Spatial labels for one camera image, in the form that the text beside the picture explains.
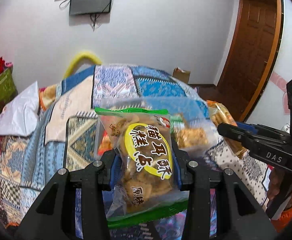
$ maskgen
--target yellow curved object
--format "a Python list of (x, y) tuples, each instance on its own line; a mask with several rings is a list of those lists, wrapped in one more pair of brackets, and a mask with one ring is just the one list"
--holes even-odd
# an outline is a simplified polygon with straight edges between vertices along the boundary
[(71, 76), (77, 70), (78, 63), (83, 59), (89, 59), (93, 64), (96, 64), (96, 65), (102, 64), (101, 60), (96, 55), (92, 54), (91, 52), (89, 51), (80, 52), (70, 62), (70, 65), (64, 74), (64, 78)]

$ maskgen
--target brown wooden door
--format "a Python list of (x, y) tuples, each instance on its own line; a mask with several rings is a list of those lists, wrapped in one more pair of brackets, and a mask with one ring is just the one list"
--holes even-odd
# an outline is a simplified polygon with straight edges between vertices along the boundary
[(232, 95), (237, 102), (236, 120), (251, 100), (270, 56), (276, 24), (275, 0), (240, 0), (238, 29), (222, 76), (218, 83), (221, 93)]

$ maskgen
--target dark wooden floor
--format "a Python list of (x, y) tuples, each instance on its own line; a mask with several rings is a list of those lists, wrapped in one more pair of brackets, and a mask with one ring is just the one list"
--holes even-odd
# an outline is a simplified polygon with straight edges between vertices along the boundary
[(248, 101), (238, 97), (235, 91), (221, 93), (215, 86), (200, 86), (198, 94), (204, 100), (212, 100), (222, 103), (226, 106), (235, 121), (239, 120), (248, 104)]

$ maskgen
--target silver bolt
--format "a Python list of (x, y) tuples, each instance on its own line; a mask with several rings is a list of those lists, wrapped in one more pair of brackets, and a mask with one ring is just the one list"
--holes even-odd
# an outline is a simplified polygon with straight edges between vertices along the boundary
[(233, 171), (232, 169), (230, 169), (230, 168), (226, 168), (226, 169), (224, 170), (224, 172), (225, 172), (227, 175), (233, 175), (233, 174), (234, 174), (234, 171)]
[(190, 162), (188, 163), (188, 165), (189, 165), (190, 167), (192, 167), (192, 168), (195, 168), (195, 167), (198, 166), (198, 163), (195, 162), (195, 161), (190, 161)]
[(66, 172), (67, 172), (67, 170), (65, 168), (61, 168), (58, 170), (59, 175), (64, 175), (64, 174), (66, 174)]
[(100, 161), (100, 160), (97, 160), (97, 161), (94, 161), (94, 162), (92, 163), (92, 165), (94, 165), (95, 167), (100, 167), (101, 165), (103, 165), (103, 162)]

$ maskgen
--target person's arm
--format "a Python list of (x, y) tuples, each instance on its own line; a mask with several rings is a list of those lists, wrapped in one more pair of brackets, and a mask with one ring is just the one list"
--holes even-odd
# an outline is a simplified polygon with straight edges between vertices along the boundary
[[(267, 197), (272, 200), (280, 191), (280, 185), (283, 180), (284, 172), (278, 169), (273, 169), (269, 179)], [(278, 220), (271, 220), (277, 232), (280, 232), (292, 219), (292, 197), (288, 202), (285, 210), (282, 212)]]

